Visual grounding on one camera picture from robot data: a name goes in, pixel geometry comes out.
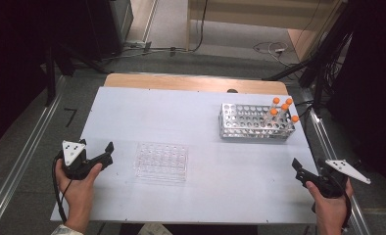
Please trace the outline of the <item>clear plastic test tube rack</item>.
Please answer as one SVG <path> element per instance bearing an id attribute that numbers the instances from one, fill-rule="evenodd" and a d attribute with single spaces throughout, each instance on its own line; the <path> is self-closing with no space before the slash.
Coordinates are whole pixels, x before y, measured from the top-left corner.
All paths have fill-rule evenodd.
<path id="1" fill-rule="evenodd" d="M 135 176 L 141 179 L 183 182 L 187 178 L 189 147 L 142 142 L 137 145 Z"/>

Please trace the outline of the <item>light wooden furniture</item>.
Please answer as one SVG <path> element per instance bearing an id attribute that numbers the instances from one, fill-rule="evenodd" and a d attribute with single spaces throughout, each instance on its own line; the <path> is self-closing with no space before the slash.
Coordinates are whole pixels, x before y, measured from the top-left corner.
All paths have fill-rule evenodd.
<path id="1" fill-rule="evenodd" d="M 347 0 L 187 0 L 187 30 L 202 16 L 210 22 L 286 28 L 303 61 L 347 6 Z"/>

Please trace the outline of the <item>metal test tube rack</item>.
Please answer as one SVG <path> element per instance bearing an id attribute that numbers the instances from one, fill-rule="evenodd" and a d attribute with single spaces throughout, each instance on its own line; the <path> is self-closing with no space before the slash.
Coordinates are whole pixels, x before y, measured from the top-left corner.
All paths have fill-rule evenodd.
<path id="1" fill-rule="evenodd" d="M 263 141 L 263 140 L 287 140 L 296 130 L 287 129 L 287 122 L 292 116 L 288 110 L 284 124 L 278 125 L 273 121 L 264 127 L 264 120 L 269 106 L 249 104 L 228 104 L 220 107 L 219 136 L 222 139 Z"/>

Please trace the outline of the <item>person's right hand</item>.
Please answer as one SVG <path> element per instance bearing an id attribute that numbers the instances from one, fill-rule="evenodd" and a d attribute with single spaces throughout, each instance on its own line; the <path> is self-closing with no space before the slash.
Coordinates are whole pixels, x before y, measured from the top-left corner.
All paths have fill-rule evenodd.
<path id="1" fill-rule="evenodd" d="M 310 181 L 306 183 L 306 186 L 314 198 L 319 235 L 341 235 L 347 215 L 346 203 L 348 200 L 344 196 L 336 199 L 324 198 Z"/>

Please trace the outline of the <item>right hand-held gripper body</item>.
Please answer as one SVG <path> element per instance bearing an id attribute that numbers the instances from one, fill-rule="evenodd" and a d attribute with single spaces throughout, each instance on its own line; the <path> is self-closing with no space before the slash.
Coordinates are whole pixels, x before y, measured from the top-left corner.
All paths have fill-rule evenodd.
<path id="1" fill-rule="evenodd" d="M 325 160 L 327 167 L 320 169 L 319 175 L 313 174 L 310 181 L 325 198 L 339 198 L 346 188 L 350 177 L 370 184 L 371 180 L 355 169 L 346 160 Z"/>

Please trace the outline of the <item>orange-capped test tube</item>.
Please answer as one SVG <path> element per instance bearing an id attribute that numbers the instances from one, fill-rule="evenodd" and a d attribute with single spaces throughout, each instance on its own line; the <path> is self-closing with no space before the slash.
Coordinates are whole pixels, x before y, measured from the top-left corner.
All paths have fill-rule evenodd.
<path id="1" fill-rule="evenodd" d="M 280 115 L 285 118 L 287 111 L 289 110 L 289 107 L 292 105 L 293 99 L 292 98 L 287 98 L 285 103 L 281 105 L 280 108 Z"/>
<path id="2" fill-rule="evenodd" d="M 294 128 L 294 125 L 299 121 L 298 116 L 291 116 L 290 120 L 287 122 L 287 129 L 292 130 Z"/>
<path id="3" fill-rule="evenodd" d="M 271 102 L 271 105 L 269 106 L 268 111 L 269 111 L 270 109 L 272 109 L 272 108 L 275 108 L 275 109 L 276 109 L 276 106 L 279 104 L 279 101 L 280 101 L 280 99 L 279 99 L 278 97 L 274 97 L 274 98 L 272 99 L 272 102 Z"/>
<path id="4" fill-rule="evenodd" d="M 284 124 L 287 119 L 287 112 L 288 112 L 289 105 L 288 104 L 283 104 L 275 118 L 275 121 L 278 125 Z"/>
<path id="5" fill-rule="evenodd" d="M 264 127 L 267 127 L 273 121 L 276 115 L 277 115 L 277 109 L 275 108 L 270 109 L 265 115 Z"/>

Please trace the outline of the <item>person's light patterned clothing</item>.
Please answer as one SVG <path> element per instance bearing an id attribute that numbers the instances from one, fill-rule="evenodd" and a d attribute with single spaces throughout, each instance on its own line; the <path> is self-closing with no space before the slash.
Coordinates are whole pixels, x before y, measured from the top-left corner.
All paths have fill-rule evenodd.
<path id="1" fill-rule="evenodd" d="M 145 223 L 137 235 L 172 235 L 172 233 L 160 223 Z"/>

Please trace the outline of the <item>dark curtain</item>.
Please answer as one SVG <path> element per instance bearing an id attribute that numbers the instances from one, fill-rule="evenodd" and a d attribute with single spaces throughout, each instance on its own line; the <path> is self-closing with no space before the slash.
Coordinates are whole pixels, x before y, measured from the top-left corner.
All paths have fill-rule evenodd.
<path id="1" fill-rule="evenodd" d="M 68 51 L 82 0 L 0 0 L 0 139 L 47 87 L 48 57 L 73 72 Z"/>

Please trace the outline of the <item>person's left hand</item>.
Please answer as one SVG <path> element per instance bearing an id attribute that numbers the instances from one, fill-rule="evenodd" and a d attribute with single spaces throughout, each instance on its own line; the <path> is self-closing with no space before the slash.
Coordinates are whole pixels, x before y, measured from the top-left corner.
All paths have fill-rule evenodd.
<path id="1" fill-rule="evenodd" d="M 96 164 L 82 180 L 70 180 L 63 169 L 63 161 L 57 160 L 55 166 L 56 182 L 69 206 L 69 219 L 73 216 L 89 216 L 94 197 L 94 182 L 101 172 L 102 165 Z"/>

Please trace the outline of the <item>black cabinet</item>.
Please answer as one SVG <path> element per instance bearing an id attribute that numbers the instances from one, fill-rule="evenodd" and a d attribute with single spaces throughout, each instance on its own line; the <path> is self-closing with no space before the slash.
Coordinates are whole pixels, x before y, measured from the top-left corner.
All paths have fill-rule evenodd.
<path id="1" fill-rule="evenodd" d="M 130 0 L 86 0 L 95 60 L 119 54 L 133 22 Z"/>

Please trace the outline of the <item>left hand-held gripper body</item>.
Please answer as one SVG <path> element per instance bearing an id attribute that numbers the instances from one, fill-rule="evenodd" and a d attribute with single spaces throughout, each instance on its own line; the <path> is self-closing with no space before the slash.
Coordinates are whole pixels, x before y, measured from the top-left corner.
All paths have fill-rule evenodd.
<path id="1" fill-rule="evenodd" d="M 64 141 L 62 146 L 64 159 L 63 171 L 67 178 L 76 180 L 84 179 L 97 162 L 86 158 L 86 146 L 78 142 Z"/>

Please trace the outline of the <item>aluminium floor rail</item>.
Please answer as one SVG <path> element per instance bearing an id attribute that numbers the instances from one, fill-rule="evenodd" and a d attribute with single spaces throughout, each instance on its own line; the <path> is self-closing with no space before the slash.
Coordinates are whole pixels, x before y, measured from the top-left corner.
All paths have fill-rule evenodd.
<path id="1" fill-rule="evenodd" d="M 47 126 L 52 119 L 53 114 L 56 112 L 56 109 L 62 99 L 64 94 L 64 89 L 67 84 L 67 78 L 64 75 L 61 75 L 56 83 L 56 88 L 58 93 L 55 95 L 55 98 L 50 105 L 45 107 L 36 123 L 32 132 L 30 133 L 27 141 L 25 142 L 22 151 L 19 153 L 14 166 L 10 170 L 8 176 L 3 181 L 2 186 L 0 187 L 0 219 L 8 207 L 26 168 L 31 161 L 34 152 L 47 129 Z"/>
<path id="2" fill-rule="evenodd" d="M 314 126 L 316 136 L 320 142 L 321 148 L 324 153 L 324 157 L 320 160 L 322 163 L 329 165 L 338 172 L 343 173 L 346 176 L 349 176 L 353 180 L 365 183 L 369 185 L 371 180 L 361 174 L 357 169 L 355 169 L 351 164 L 346 160 L 339 160 L 333 149 L 330 138 L 325 129 L 323 120 L 316 114 L 314 108 L 311 108 L 308 111 L 308 117 Z M 356 235 L 371 235 L 370 230 L 365 222 L 362 210 L 359 206 L 359 203 L 355 196 L 352 197 L 352 210 L 351 210 L 351 229 L 356 233 Z"/>

